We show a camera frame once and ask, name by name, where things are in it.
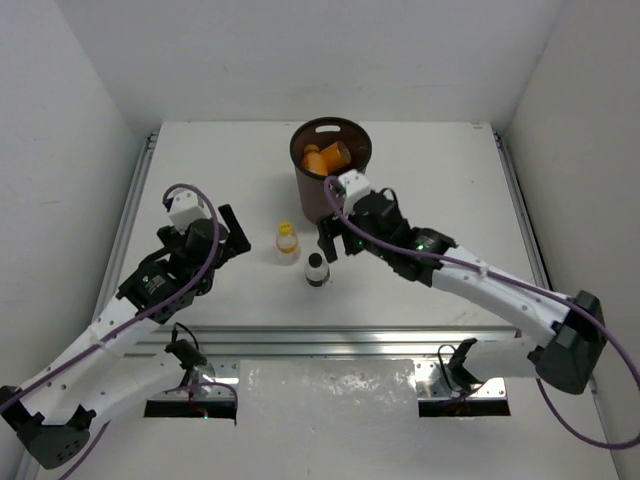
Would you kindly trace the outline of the orange bottle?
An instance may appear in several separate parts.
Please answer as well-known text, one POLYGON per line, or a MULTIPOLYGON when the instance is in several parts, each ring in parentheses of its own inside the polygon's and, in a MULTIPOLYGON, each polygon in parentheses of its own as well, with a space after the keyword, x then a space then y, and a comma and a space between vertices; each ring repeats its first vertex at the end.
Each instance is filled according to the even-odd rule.
POLYGON ((352 162, 351 153, 342 141, 334 142, 321 150, 320 154, 325 161, 328 174, 333 174, 352 162))
POLYGON ((323 177, 328 175, 326 160, 317 145, 306 145, 303 153, 302 166, 307 171, 323 177))

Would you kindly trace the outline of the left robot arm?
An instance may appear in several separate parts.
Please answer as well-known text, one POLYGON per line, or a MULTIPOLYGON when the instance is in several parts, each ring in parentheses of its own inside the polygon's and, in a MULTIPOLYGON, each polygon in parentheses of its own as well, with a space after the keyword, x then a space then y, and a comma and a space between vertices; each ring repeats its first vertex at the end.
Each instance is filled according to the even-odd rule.
POLYGON ((192 342, 172 335, 139 369, 113 373, 129 348, 213 287, 215 273, 251 245, 232 207, 207 215, 200 203, 167 205, 161 248, 147 255, 103 311, 54 361, 20 386, 1 389, 1 416, 44 469, 76 457, 98 427, 162 391, 185 390, 209 363, 192 342))

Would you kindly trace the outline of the white foam cover sheet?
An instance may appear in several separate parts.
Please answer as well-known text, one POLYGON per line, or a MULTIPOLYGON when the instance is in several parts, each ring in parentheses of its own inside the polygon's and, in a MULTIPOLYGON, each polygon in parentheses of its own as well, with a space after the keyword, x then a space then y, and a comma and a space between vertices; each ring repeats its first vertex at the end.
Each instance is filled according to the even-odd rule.
POLYGON ((262 432, 355 429, 418 416, 409 360, 247 360, 241 363, 238 424, 262 432))

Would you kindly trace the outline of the clear bottle yellow cap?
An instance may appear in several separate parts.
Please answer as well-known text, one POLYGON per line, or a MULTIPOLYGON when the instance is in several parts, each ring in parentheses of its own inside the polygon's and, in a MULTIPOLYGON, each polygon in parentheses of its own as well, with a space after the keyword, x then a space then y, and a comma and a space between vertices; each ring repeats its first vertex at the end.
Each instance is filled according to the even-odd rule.
POLYGON ((300 256, 301 247, 298 235, 289 221, 282 221, 275 238, 277 260, 280 265, 293 265, 300 256))

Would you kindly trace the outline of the dark brown plastic bin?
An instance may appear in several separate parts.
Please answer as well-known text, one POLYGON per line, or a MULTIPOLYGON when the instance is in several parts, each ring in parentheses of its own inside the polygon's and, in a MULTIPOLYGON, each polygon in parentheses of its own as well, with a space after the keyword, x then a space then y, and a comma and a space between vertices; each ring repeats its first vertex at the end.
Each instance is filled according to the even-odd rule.
POLYGON ((358 123, 341 117, 320 117, 298 127, 289 144, 289 154, 295 168, 301 208, 304 216, 314 224, 331 212, 324 194, 324 176, 308 171, 303 166, 304 148, 316 145, 324 149, 335 142, 343 142, 351 155, 349 165, 338 169, 339 176, 352 168, 365 173, 372 156, 369 134, 358 123))

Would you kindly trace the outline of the aluminium table frame rail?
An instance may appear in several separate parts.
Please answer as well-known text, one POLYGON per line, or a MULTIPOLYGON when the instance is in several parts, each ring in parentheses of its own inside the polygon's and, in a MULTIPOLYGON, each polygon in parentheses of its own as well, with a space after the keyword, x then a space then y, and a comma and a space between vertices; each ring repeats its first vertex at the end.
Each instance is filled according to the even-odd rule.
MULTIPOLYGON (((417 376, 437 364, 440 343, 464 334, 508 333, 496 316, 449 293, 401 279, 363 253, 331 266, 315 288, 300 264, 280 265, 276 226, 292 222, 304 254, 317 247, 302 214, 284 122, 167 122, 151 163, 133 188, 134 221, 119 252, 123 276, 159 245, 168 224, 162 194, 173 184, 199 188, 230 204, 251 250, 216 272, 211 292, 178 312, 193 328, 222 386, 219 401, 239 409, 241 363, 251 360, 409 360, 417 376)), ((160 353, 160 327, 133 347, 113 373, 139 369, 160 353)), ((555 424, 535 383, 506 383, 509 414, 423 418, 351 429, 280 434, 243 429, 236 420, 146 418, 139 401, 96 432, 95 452, 79 479, 528 479, 557 473, 555 424)))

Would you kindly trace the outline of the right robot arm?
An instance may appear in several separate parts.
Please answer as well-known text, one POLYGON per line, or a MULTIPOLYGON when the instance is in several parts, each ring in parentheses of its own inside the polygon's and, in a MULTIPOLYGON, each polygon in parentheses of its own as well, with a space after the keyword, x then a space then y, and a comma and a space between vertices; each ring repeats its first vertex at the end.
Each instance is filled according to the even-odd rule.
POLYGON ((390 188, 354 189, 331 177, 324 190, 332 211, 316 225, 328 261, 336 261, 334 240, 341 238, 346 254, 367 251, 399 277, 467 300, 519 331, 509 341, 463 340, 440 367, 449 391, 467 394, 495 377, 530 377, 567 394, 584 392, 607 344, 597 296, 537 287, 437 230, 411 225, 390 188))

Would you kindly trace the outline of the clear bottle black cap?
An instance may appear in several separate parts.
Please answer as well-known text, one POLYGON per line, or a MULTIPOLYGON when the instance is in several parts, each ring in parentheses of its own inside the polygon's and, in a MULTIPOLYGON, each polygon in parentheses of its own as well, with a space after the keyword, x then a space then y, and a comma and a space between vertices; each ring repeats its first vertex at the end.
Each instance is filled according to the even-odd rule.
POLYGON ((304 266, 306 282, 315 288, 324 286, 330 278, 330 268, 324 257, 317 252, 311 253, 304 266))

